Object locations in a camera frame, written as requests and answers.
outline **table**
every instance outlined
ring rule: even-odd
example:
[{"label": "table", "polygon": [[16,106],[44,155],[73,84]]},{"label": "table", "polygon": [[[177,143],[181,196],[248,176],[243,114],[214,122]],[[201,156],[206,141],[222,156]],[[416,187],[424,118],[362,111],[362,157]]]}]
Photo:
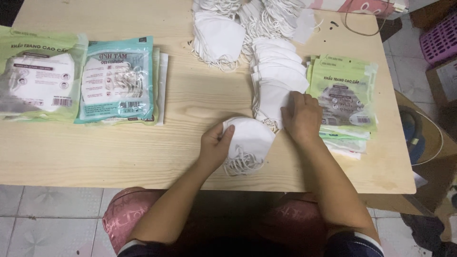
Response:
[{"label": "table", "polygon": [[[88,128],[61,123],[0,123],[0,183],[65,187],[167,188],[196,159],[200,136],[229,117],[252,116],[246,65],[233,73],[210,69],[191,55],[191,0],[25,0],[13,27],[85,32],[90,40],[153,35],[170,55],[165,126],[131,124]],[[413,173],[380,36],[360,36],[344,14],[316,11],[321,31],[302,56],[330,53],[379,64],[378,134],[362,160],[335,155],[359,193],[414,193]],[[330,23],[334,21],[339,27]],[[374,16],[350,14],[349,26],[377,30]],[[287,133],[281,131],[255,175],[227,177],[219,168],[203,189],[305,192],[312,183]]]}]

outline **hand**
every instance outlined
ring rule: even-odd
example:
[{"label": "hand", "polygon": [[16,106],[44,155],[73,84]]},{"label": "hand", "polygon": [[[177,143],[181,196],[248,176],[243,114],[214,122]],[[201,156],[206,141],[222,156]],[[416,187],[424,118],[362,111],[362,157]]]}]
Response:
[{"label": "hand", "polygon": [[294,109],[281,108],[282,123],[292,138],[303,148],[310,148],[320,140],[319,129],[322,123],[322,107],[311,95],[293,91],[290,97]]},{"label": "hand", "polygon": [[211,173],[219,168],[227,158],[235,126],[229,126],[223,135],[222,130],[223,124],[219,123],[202,136],[202,145],[197,164],[200,167],[207,168]]}]

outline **pink pants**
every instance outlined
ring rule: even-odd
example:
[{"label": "pink pants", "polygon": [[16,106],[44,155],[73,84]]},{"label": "pink pants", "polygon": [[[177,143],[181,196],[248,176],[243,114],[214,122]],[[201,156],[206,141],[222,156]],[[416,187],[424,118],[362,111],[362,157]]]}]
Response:
[{"label": "pink pants", "polygon": [[[103,216],[103,227],[116,254],[126,243],[135,224],[163,192],[131,187],[113,197]],[[189,221],[186,227],[177,244],[194,240],[198,237],[196,234],[204,234],[204,231],[199,231],[205,227],[204,224],[196,225]],[[277,207],[268,211],[249,230],[248,235],[282,244],[300,256],[322,256],[327,234],[317,204],[309,193],[286,194],[279,200]]]}]

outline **person's left hand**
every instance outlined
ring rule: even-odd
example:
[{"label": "person's left hand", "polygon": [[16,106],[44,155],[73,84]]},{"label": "person's left hand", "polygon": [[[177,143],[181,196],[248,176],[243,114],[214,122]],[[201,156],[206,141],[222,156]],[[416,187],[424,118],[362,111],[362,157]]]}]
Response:
[{"label": "person's left hand", "polygon": [[223,135],[222,131],[223,124],[219,123],[202,136],[202,145],[197,164],[202,168],[208,169],[211,173],[219,168],[227,158],[235,126],[229,126]]}]

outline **barcode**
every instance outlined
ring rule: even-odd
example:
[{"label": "barcode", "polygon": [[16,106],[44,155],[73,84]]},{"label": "barcode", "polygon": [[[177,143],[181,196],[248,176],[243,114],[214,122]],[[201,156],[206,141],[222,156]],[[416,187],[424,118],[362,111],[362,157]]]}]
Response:
[{"label": "barcode", "polygon": [[141,102],[121,102],[121,108],[133,108],[141,105]]},{"label": "barcode", "polygon": [[73,105],[73,100],[71,100],[71,99],[63,99],[63,98],[54,98],[53,99],[53,105],[71,107]]},{"label": "barcode", "polygon": [[370,123],[370,118],[357,118],[358,123]]},{"label": "barcode", "polygon": [[329,125],[331,125],[331,126],[337,126],[337,124],[336,124],[336,119],[335,119],[335,118],[328,118],[328,120],[329,120]]}]

